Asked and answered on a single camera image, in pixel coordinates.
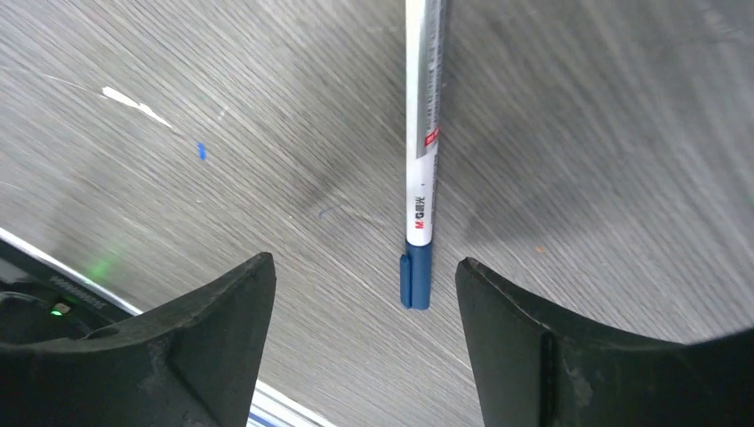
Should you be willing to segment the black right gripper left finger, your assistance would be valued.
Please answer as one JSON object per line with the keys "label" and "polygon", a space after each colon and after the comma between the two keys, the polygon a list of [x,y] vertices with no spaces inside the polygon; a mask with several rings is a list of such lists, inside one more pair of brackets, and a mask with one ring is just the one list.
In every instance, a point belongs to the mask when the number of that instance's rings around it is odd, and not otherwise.
{"label": "black right gripper left finger", "polygon": [[4,426],[243,426],[276,293],[273,256],[77,340],[1,342]]}

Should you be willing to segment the blue marker cap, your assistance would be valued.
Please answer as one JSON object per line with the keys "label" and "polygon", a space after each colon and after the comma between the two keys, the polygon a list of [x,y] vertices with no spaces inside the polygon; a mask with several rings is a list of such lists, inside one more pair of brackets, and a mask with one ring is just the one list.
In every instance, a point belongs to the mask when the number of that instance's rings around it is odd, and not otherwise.
{"label": "blue marker cap", "polygon": [[406,243],[399,266],[401,303],[410,310],[426,310],[431,296],[432,244]]}

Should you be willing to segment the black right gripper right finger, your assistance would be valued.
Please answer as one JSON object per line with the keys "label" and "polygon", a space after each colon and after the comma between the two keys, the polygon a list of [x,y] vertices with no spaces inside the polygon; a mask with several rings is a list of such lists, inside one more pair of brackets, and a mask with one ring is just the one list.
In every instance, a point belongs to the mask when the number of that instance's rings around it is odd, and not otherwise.
{"label": "black right gripper right finger", "polygon": [[487,426],[750,426],[753,333],[683,344],[585,318],[466,258],[455,273]]}

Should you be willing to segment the white marker pen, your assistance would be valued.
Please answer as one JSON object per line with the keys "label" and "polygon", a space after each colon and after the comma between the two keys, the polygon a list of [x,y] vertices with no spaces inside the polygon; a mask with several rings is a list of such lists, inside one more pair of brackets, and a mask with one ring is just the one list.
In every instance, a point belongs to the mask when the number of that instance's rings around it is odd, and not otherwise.
{"label": "white marker pen", "polygon": [[405,3],[406,241],[432,240],[445,2]]}

